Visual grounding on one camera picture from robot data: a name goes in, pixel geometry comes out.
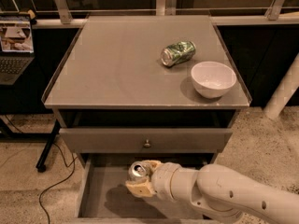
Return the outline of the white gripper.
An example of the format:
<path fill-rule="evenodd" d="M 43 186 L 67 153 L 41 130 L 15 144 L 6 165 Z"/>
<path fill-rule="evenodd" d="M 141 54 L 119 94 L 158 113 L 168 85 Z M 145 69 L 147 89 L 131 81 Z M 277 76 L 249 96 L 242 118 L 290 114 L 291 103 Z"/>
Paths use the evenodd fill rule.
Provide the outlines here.
<path fill-rule="evenodd" d="M 173 162 L 162 164 L 156 160 L 145 160 L 142 164 L 148 172 L 153 172 L 151 182 L 147 178 L 128 180 L 125 182 L 126 188 L 139 198 L 153 197 L 156 194 L 162 200 L 173 202 L 175 199 L 171 191 L 171 181 L 180 165 Z"/>

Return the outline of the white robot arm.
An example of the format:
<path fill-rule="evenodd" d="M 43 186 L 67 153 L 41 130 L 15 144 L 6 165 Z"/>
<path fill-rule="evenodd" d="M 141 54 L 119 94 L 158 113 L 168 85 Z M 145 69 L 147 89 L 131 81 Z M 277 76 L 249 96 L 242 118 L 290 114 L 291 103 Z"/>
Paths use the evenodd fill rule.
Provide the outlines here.
<path fill-rule="evenodd" d="M 269 224 L 299 224 L 299 195 L 274 189 L 218 164 L 199 170 L 173 162 L 134 162 L 125 186 L 136 197 L 184 202 L 224 224 L 244 213 Z"/>

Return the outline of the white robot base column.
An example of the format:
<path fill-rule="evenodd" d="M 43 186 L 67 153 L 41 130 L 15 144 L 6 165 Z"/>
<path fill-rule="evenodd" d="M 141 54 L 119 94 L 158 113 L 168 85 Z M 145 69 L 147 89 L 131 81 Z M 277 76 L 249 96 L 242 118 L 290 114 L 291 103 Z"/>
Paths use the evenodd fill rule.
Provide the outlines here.
<path fill-rule="evenodd" d="M 270 119 L 276 119 L 298 88 L 299 53 L 264 108 L 265 115 Z"/>

